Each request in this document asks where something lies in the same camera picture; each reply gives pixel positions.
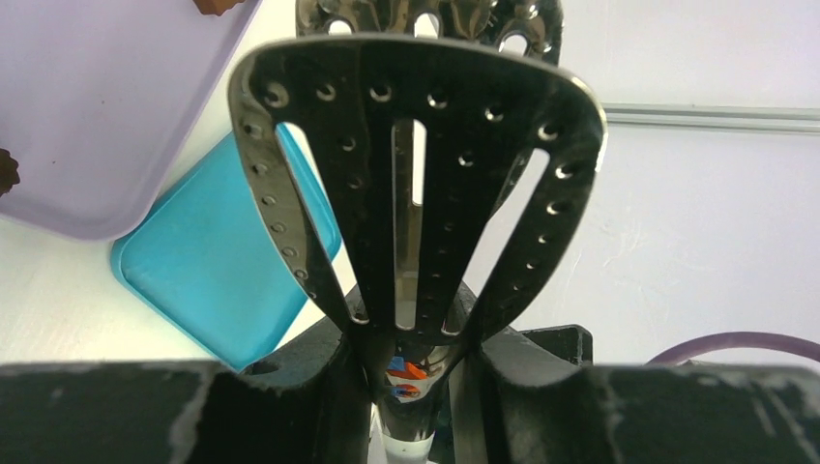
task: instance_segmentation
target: metal tongs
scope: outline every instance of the metal tongs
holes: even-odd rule
[[[469,2],[446,5],[456,12],[461,3]],[[566,250],[605,139],[600,106],[579,79],[539,60],[367,33],[257,48],[235,70],[229,103],[262,220],[293,276],[357,352],[387,440],[429,443],[455,364],[532,302]],[[399,143],[414,120],[426,127],[418,222],[407,220]],[[347,247],[358,282],[347,301],[278,143],[285,122],[307,137]],[[464,271],[511,176],[536,148],[549,163],[473,300]],[[418,246],[408,246],[415,233]],[[412,271],[403,267],[408,256],[418,263]],[[408,279],[413,291],[402,288]]]

